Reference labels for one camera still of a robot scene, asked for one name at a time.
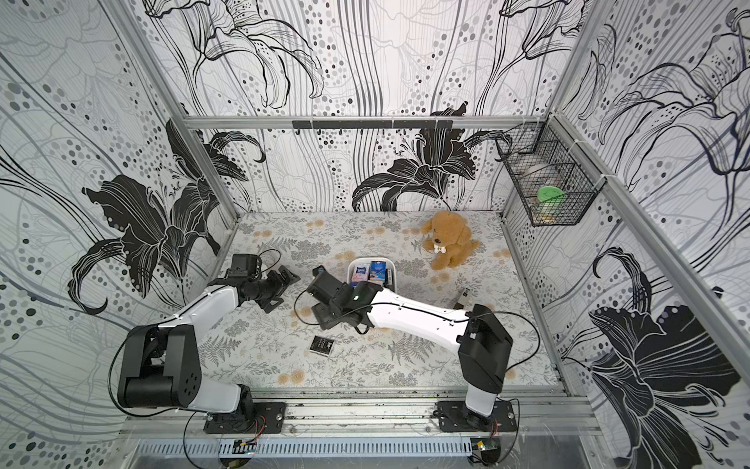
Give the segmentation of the white plastic storage box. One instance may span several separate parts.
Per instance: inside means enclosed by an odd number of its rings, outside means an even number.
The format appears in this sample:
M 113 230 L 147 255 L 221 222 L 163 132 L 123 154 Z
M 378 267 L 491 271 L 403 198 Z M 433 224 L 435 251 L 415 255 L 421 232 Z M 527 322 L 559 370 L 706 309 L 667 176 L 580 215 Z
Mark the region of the white plastic storage box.
M 391 291 L 398 291 L 395 263 L 385 257 L 363 257 L 352 261 L 348 268 L 347 283 L 356 286 L 370 281 Z

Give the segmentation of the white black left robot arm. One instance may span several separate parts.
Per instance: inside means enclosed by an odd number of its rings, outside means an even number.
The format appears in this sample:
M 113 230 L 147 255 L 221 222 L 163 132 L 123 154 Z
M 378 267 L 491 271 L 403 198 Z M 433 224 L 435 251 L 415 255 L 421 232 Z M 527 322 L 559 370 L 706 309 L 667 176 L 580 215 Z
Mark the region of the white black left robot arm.
M 267 275 L 253 266 L 232 268 L 168 320 L 132 329 L 121 348 L 117 404 L 207 414 L 249 412 L 252 397 L 245 387 L 202 376 L 198 342 L 246 302 L 256 303 L 265 313 L 275 310 L 285 290 L 298 281 L 300 277 L 284 266 Z

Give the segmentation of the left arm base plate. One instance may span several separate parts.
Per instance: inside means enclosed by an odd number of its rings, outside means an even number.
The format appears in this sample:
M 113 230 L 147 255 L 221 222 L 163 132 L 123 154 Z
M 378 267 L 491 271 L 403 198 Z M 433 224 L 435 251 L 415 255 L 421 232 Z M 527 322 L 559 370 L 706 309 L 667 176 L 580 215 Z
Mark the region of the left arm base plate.
M 208 414 L 203 426 L 206 434 L 279 434 L 287 405 L 284 402 L 254 403 L 249 410 L 239 408 L 224 414 Z

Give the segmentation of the blue Vinda tissue pack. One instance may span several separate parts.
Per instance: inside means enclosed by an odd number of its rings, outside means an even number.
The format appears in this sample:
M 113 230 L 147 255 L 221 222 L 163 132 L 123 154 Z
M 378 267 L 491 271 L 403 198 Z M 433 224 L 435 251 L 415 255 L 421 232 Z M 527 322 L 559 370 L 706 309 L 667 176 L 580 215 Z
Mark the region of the blue Vinda tissue pack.
M 369 269 L 369 281 L 385 285 L 388 281 L 388 266 L 385 261 L 371 261 Z

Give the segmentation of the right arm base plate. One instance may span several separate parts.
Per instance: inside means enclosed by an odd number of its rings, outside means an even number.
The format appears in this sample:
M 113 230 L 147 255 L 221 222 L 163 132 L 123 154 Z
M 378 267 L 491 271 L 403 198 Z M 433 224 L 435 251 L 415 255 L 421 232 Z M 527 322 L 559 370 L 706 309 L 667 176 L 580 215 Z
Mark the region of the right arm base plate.
M 472 412 L 459 401 L 439 401 L 433 411 L 443 433 L 461 432 L 515 432 L 519 422 L 509 401 L 497 400 L 489 416 Z

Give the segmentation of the blue pink tissue pack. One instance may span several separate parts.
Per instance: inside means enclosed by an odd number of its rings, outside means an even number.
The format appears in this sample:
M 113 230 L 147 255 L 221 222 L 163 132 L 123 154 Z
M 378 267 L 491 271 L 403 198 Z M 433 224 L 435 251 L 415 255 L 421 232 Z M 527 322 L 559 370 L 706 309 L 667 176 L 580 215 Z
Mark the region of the blue pink tissue pack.
M 368 281 L 368 280 L 369 280 L 369 265 L 368 264 L 355 265 L 353 273 L 351 275 L 351 279 L 350 279 L 351 285 L 358 285 L 362 281 Z

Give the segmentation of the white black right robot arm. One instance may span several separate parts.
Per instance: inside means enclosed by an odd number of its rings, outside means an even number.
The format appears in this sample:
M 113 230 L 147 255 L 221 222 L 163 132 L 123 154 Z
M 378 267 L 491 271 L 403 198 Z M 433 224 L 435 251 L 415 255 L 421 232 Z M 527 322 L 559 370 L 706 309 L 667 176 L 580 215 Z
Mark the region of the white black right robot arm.
M 336 279 L 316 279 L 306 293 L 316 299 L 312 312 L 322 329 L 338 324 L 393 329 L 453 353 L 467 382 L 467 412 L 491 416 L 504 387 L 514 341 L 488 308 L 477 304 L 471 311 L 445 309 L 367 281 L 351 286 Z

